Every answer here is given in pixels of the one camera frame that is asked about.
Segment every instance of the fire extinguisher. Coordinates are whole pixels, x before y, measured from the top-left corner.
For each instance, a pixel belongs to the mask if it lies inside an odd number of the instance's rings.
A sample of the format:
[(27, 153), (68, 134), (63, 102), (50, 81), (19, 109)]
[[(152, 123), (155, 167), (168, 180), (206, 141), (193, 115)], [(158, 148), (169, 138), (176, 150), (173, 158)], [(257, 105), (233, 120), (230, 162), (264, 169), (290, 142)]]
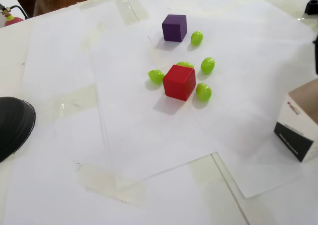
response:
[(14, 5), (12, 7), (5, 8), (3, 5), (0, 4), (0, 9), (2, 10), (2, 15), (4, 15), (5, 19), (6, 19), (4, 26), (12, 25), (12, 24), (23, 21), (23, 19), (21, 19), (19, 17), (14, 17), (13, 15), (10, 14), (11, 10), (14, 8), (19, 8), (20, 11), (23, 13), (25, 19), (26, 20), (29, 19), (29, 17), (24, 12), (24, 10), (21, 7), (19, 7), (18, 5)]

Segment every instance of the red cube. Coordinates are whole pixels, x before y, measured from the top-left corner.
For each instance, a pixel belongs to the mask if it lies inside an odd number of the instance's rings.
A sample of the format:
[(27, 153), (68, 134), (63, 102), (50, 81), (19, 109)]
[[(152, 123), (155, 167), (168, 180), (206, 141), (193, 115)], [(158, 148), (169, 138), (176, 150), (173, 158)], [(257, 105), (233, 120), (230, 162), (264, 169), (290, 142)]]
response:
[(179, 65), (173, 65), (163, 78), (165, 94), (186, 101), (195, 88), (195, 71)]

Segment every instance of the grape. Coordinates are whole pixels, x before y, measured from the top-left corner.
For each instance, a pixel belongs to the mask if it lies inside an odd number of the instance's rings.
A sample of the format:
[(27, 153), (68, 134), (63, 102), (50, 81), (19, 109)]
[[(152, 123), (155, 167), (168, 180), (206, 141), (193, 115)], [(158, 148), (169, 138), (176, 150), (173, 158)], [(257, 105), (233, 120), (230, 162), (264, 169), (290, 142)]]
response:
[(203, 40), (203, 34), (201, 31), (196, 31), (191, 36), (191, 45), (198, 46)]
[(164, 73), (160, 70), (151, 70), (148, 72), (150, 80), (154, 83), (162, 83), (164, 78)]
[(188, 62), (185, 62), (185, 61), (181, 61), (181, 62), (177, 63), (177, 65), (188, 67), (188, 68), (194, 68), (194, 65), (192, 65)]
[(208, 101), (209, 98), (212, 95), (212, 91), (209, 88), (208, 85), (204, 84), (204, 83), (198, 83), (197, 88), (195, 89), (195, 93), (197, 94), (197, 97), (201, 100), (201, 101)]
[(209, 74), (214, 68), (214, 59), (211, 57), (207, 57), (203, 60), (201, 64), (201, 70), (205, 74)]

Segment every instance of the black mouse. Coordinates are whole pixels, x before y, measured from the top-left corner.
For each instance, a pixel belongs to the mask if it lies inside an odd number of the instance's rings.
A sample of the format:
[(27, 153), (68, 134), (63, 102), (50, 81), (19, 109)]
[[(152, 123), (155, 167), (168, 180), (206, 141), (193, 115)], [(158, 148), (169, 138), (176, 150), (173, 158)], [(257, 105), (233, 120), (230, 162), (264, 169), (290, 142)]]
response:
[(28, 102), (0, 97), (0, 162), (15, 153), (28, 139), (35, 118), (35, 110)]

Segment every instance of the box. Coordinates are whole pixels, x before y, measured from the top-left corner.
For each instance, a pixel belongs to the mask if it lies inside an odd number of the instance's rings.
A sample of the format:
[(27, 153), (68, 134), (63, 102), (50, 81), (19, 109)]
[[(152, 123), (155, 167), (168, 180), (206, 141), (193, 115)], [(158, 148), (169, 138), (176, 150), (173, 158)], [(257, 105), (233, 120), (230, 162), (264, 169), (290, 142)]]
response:
[(300, 162), (318, 156), (318, 79), (286, 95), (274, 132)]

